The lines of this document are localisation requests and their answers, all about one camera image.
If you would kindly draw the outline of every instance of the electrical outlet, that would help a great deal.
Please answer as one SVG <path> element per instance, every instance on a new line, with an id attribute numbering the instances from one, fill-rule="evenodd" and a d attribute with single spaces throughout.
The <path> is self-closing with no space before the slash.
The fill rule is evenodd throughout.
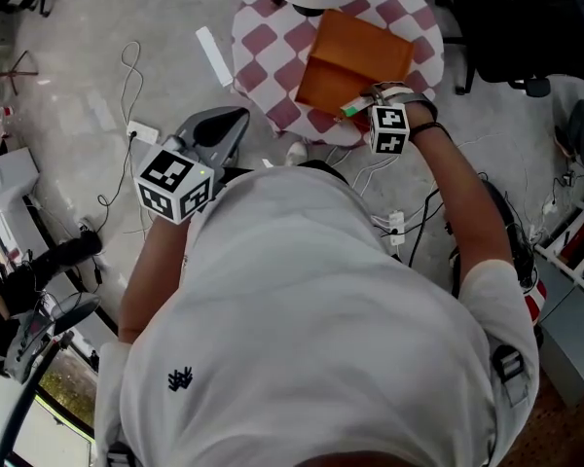
<path id="1" fill-rule="evenodd" d="M 158 136 L 160 135 L 160 131 L 158 129 L 144 125 L 137 121 L 130 121 L 128 123 L 128 130 L 126 131 L 126 135 L 130 136 L 133 131 L 136 131 L 136 138 L 142 140 L 143 142 L 152 145 L 158 142 Z"/>
<path id="2" fill-rule="evenodd" d="M 543 216 L 548 215 L 549 213 L 555 213 L 556 211 L 558 211 L 558 206 L 556 205 L 556 201 L 554 200 L 554 198 L 550 198 L 543 205 Z"/>
<path id="3" fill-rule="evenodd" d="M 399 235 L 390 235 L 389 242 L 393 247 L 405 243 L 405 215 L 400 211 L 394 211 L 389 215 L 390 232 L 397 232 Z"/>

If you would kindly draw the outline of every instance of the strap buckle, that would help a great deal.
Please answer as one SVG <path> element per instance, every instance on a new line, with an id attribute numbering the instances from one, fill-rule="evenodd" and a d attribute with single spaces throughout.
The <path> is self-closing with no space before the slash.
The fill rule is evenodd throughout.
<path id="1" fill-rule="evenodd" d="M 492 362 L 502 384 L 520 375 L 526 367 L 522 354 L 513 346 L 506 344 L 499 346 L 495 350 Z"/>

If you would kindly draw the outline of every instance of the black wristband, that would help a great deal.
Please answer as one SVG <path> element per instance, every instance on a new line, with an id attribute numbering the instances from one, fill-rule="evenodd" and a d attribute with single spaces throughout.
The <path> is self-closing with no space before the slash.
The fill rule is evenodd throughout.
<path id="1" fill-rule="evenodd" d="M 448 138 L 450 138 L 450 140 L 452 140 L 452 137 L 450 136 L 448 131 L 445 129 L 445 127 L 441 123 L 437 123 L 436 121 L 434 121 L 432 123 L 426 123 L 424 125 L 416 126 L 411 131 L 409 131 L 409 141 L 413 142 L 413 139 L 416 137 L 416 135 L 418 133 L 421 133 L 422 131 L 426 131 L 427 129 L 431 129 L 431 128 L 435 128 L 435 127 L 441 128 L 444 131 L 444 133 L 446 133 L 446 135 L 448 135 Z"/>

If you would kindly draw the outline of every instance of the white cube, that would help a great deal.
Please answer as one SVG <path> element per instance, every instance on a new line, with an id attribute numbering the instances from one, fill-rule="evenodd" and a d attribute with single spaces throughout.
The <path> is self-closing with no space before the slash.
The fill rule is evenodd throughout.
<path id="1" fill-rule="evenodd" d="M 404 104 L 372 106 L 370 146 L 374 154 L 402 154 L 409 138 Z"/>
<path id="2" fill-rule="evenodd" d="M 134 183 L 141 206 L 180 224 L 212 200 L 214 170 L 154 145 Z"/>

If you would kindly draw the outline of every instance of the pink and white checkered cloth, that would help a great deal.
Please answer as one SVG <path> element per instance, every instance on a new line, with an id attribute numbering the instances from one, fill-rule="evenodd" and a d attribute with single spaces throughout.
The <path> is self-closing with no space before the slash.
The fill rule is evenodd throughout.
<path id="1" fill-rule="evenodd" d="M 433 88 L 444 73 L 444 44 L 424 0 L 355 0 L 341 11 L 413 42 L 406 82 L 434 98 Z M 320 19 L 305 18 L 289 4 L 242 0 L 232 28 L 234 88 L 255 102 L 275 132 L 292 131 L 316 143 L 359 145 L 364 133 L 356 125 L 337 123 L 333 116 L 294 101 Z"/>

